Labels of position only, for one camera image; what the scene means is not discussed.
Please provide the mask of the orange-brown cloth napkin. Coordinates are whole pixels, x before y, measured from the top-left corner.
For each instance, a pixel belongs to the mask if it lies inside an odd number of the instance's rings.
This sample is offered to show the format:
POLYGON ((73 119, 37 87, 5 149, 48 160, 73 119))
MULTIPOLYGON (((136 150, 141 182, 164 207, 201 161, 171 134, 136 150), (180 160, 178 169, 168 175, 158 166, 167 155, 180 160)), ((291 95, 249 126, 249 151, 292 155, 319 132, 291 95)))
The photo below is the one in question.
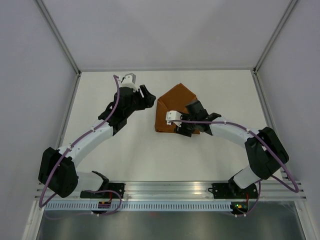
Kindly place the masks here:
POLYGON ((175 133, 177 125, 167 125, 166 114, 178 111, 187 114, 186 105, 197 100, 197 96, 182 83, 177 84, 157 100, 155 114, 155 131, 158 133, 175 133))

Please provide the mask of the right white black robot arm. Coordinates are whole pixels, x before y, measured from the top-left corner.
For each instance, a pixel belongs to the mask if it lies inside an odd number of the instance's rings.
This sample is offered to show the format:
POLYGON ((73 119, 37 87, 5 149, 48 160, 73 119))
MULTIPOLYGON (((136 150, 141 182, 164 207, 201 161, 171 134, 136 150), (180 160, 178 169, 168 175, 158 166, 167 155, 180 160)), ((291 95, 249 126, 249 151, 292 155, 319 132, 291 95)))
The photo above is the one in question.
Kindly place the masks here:
POLYGON ((228 180, 227 189, 232 197, 241 197, 256 182, 271 178, 289 161, 287 151, 272 128, 247 128, 218 113, 208 114, 199 100, 188 104, 186 109, 186 113, 176 110, 166 113, 166 123, 175 125, 177 134, 191 137, 195 131, 200 131, 245 149, 248 166, 228 180))

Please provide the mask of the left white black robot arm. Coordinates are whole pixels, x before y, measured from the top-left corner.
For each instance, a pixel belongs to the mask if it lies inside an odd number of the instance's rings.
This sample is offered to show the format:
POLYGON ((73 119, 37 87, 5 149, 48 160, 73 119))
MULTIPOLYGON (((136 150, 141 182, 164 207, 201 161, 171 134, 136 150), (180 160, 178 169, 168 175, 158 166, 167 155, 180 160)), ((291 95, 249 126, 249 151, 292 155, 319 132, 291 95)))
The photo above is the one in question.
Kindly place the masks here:
POLYGON ((105 111, 90 130, 73 143, 59 149, 47 148, 42 154, 38 180, 62 198, 73 191, 81 191, 81 197, 90 192, 98 198, 109 193, 109 179, 98 171, 76 171, 80 162, 98 145, 117 134, 135 111, 152 108, 156 97, 144 85, 137 91, 121 86, 105 111))

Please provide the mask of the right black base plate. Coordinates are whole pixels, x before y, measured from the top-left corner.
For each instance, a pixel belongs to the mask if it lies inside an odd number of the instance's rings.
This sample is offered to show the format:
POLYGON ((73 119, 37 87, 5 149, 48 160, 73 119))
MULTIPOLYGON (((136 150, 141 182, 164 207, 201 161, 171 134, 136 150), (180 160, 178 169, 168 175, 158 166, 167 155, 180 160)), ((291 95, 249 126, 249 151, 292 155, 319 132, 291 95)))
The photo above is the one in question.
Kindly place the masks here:
POLYGON ((247 198, 256 199, 258 197, 258 189, 254 183, 244 189, 241 189, 238 188, 237 185, 233 187, 226 182, 216 182, 212 183, 211 187, 207 190, 213 194, 214 199, 245 200, 247 198))

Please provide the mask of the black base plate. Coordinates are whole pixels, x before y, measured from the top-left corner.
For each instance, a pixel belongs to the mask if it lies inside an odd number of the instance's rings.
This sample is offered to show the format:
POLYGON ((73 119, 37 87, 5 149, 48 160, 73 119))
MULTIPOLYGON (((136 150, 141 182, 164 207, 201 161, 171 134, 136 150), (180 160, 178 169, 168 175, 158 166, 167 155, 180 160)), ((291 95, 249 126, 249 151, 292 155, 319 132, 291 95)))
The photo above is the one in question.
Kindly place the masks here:
POLYGON ((247 198, 256 199, 258 197, 258 189, 254 183, 244 189, 241 189, 238 188, 237 185, 233 187, 226 182, 216 182, 212 183, 211 187, 207 190, 213 194, 214 199, 245 200, 247 198))
POLYGON ((81 199, 120 199, 124 197, 125 183, 111 182, 97 191, 84 190, 80 193, 81 199))

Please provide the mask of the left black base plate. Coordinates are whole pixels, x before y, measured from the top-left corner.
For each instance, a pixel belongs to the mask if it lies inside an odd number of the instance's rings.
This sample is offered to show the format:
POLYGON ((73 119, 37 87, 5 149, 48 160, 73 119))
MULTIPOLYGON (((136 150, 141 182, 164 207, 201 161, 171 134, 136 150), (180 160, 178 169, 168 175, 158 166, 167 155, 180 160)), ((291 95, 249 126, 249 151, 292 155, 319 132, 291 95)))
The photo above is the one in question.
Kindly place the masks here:
POLYGON ((124 197, 125 183, 111 182, 97 191, 84 190, 80 193, 81 199, 120 199, 124 197))

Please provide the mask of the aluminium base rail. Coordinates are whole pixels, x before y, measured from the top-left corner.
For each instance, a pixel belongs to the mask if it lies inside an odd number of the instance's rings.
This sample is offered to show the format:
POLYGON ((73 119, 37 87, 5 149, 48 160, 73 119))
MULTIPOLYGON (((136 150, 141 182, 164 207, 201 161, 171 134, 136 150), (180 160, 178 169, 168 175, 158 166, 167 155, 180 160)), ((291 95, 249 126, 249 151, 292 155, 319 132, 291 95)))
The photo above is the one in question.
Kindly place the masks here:
MULTIPOLYGON (((294 193, 275 180, 261 183, 262 201, 306 201, 301 183, 294 193)), ((214 194, 208 191, 211 181, 127 181, 123 198, 126 201, 207 201, 214 194)))

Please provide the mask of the left aluminium frame post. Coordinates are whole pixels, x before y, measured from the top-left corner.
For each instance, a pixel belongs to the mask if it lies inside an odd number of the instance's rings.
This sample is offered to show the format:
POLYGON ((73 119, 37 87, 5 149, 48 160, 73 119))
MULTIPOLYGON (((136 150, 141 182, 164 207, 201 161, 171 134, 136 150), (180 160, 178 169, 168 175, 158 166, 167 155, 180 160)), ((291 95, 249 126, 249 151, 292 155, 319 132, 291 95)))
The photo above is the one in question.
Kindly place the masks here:
POLYGON ((76 76, 80 76, 81 70, 79 69, 74 57, 72 56, 66 42, 64 41, 63 36, 61 35, 52 15, 50 14, 50 11, 48 10, 45 2, 43 0, 34 0, 33 1, 35 5, 37 6, 38 10, 40 11, 40 14, 42 15, 43 19, 45 20, 46 24, 48 25, 50 31, 52 32, 55 40, 57 41, 60 49, 62 50, 64 56, 67 59, 67 62, 75 72, 76 76))

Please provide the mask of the aluminium frame post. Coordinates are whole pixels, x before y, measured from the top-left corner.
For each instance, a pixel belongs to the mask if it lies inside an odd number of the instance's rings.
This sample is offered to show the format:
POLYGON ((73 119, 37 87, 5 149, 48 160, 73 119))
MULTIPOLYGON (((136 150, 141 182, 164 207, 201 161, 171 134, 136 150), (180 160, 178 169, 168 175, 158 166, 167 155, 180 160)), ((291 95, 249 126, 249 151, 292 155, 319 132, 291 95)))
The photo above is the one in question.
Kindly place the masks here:
POLYGON ((76 76, 80 76, 81 70, 79 69, 74 57, 72 56, 66 42, 64 41, 63 36, 61 35, 52 15, 50 14, 50 11, 48 10, 45 2, 43 0, 34 0, 33 1, 35 5, 37 6, 38 10, 40 11, 40 14, 42 15, 43 19, 45 20, 46 24, 48 25, 50 31, 52 32, 55 40, 57 41, 60 49, 62 50, 64 56, 67 59, 67 62, 75 72, 76 76))
POLYGON ((274 31, 272 32, 265 48, 263 49, 257 63, 252 69, 254 75, 256 75, 259 69, 262 67, 264 61, 266 60, 269 52, 271 51, 272 47, 276 43, 279 35, 281 34, 283 28, 285 27, 286 23, 288 22, 289 18, 291 17, 293 11, 295 10, 296 6, 298 5, 299 0, 290 0, 287 7, 285 8, 280 20, 278 21, 274 31))

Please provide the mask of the right aluminium frame post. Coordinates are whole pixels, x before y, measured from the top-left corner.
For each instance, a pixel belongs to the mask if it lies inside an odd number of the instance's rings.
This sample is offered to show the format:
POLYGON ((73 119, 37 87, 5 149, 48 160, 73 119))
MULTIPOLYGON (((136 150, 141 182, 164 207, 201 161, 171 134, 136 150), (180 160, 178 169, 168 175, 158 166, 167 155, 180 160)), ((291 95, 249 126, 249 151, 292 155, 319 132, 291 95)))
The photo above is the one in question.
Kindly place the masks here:
POLYGON ((257 63, 252 69, 254 75, 256 75, 259 69, 262 67, 264 61, 266 60, 269 52, 271 51, 272 47, 276 43, 279 35, 281 34, 283 28, 285 27, 286 23, 288 22, 289 18, 291 17, 293 11, 295 10, 296 6, 298 5, 299 0, 290 0, 287 7, 285 8, 280 20, 278 21, 274 31, 272 32, 265 48, 263 49, 257 63))

